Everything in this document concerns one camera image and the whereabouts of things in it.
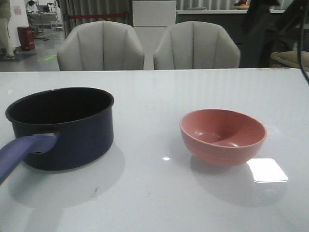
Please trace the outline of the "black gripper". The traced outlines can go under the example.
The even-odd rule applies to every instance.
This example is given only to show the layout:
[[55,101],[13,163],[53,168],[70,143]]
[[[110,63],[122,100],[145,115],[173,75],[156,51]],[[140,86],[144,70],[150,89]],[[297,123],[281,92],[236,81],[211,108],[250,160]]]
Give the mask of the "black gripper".
[[309,15],[307,0],[293,0],[282,12],[279,0],[252,0],[241,23],[245,44],[275,41],[289,33],[295,26],[304,24]]

